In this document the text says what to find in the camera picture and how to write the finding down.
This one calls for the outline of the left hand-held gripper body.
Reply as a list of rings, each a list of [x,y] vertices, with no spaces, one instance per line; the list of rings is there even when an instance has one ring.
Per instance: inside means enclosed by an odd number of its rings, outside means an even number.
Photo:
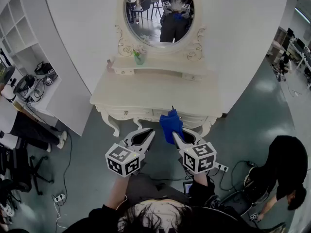
[[[105,154],[107,167],[124,178],[132,174],[137,175],[145,158],[145,152],[146,141],[140,144],[120,141],[118,144],[113,144]]]

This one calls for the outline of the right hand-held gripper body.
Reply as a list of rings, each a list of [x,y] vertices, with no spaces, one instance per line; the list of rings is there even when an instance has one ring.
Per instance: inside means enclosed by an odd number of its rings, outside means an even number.
[[[183,166],[194,174],[200,174],[215,167],[217,152],[210,142],[187,147],[179,153]]]

